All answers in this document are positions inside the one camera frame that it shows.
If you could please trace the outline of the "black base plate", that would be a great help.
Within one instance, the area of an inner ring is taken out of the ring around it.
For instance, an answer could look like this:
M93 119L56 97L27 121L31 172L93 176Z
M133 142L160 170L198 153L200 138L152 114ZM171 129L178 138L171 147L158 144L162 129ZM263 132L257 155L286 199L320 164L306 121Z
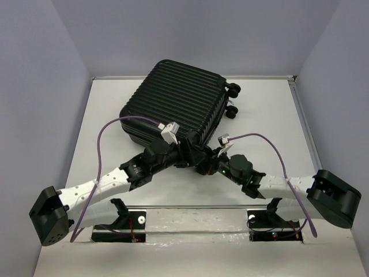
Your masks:
M251 242L303 242L299 222L286 221L276 214L281 199L272 199L265 209L247 211L247 228Z
M95 225L92 230L93 242L146 242L146 210L128 209L121 199L112 199L117 210L117 218L111 224Z

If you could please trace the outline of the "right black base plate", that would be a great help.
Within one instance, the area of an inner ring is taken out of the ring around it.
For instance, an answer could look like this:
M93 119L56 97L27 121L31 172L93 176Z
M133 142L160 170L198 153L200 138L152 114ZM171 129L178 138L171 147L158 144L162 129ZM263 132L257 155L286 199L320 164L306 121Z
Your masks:
M265 209L247 211L247 228L251 242L303 242L299 222L286 221L276 214L281 199L272 199Z

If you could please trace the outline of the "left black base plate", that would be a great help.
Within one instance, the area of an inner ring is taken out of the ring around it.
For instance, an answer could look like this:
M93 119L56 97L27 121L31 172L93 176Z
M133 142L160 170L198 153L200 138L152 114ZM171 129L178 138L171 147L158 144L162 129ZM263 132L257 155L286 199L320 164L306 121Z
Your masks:
M92 230L93 242L146 242L146 210L128 209L121 199L112 199L117 210L117 218L111 224L95 225Z

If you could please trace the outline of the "aluminium rail right edge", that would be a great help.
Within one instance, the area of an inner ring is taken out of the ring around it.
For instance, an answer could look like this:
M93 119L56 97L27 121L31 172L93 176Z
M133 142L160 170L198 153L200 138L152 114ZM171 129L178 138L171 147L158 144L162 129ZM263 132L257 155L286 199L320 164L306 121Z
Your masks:
M298 91L298 87L296 84L296 79L297 79L297 76L288 76L288 84L289 84L292 98L293 98L293 101L294 101L294 104L295 104L295 107L298 113L299 121L302 126L304 138L307 143L307 147L308 147L308 150L311 156L313 166L315 170L320 170L322 169L322 163L321 163L321 160L320 160L320 157L319 157L316 145L315 145L313 135L311 133L310 126L308 124L306 113L302 105L300 93Z

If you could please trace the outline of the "black hard-shell suitcase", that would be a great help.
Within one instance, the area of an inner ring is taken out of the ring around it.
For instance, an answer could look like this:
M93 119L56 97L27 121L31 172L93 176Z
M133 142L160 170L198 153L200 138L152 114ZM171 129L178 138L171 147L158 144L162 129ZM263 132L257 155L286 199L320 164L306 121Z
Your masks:
M213 136L230 98L237 98L241 87L223 76L164 59L149 72L121 109L122 129L131 140L147 146L159 138L160 131L142 117L164 125L176 122L178 140L195 132L196 142L206 145Z

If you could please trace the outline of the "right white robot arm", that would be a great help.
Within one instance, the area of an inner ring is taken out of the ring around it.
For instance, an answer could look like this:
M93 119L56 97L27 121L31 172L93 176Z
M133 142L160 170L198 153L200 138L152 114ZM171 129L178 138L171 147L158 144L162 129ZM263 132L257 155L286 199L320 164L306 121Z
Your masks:
M276 177L254 170L244 155L212 154L198 165L203 175L220 173L252 199L269 199L265 219L279 226L292 219L324 219L342 229L353 226L361 193L328 170L308 177Z

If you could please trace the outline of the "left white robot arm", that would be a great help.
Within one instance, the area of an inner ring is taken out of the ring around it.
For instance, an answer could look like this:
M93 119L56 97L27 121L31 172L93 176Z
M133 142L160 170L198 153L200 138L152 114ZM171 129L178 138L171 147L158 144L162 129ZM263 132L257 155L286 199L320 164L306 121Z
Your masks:
M205 146L191 132L174 140L170 132L151 142L144 151L107 174L74 187L43 189L29 217L42 246L53 245L68 234L75 239L79 230L99 224L121 228L128 210L117 194L130 192L149 183L169 167L193 167L206 158Z

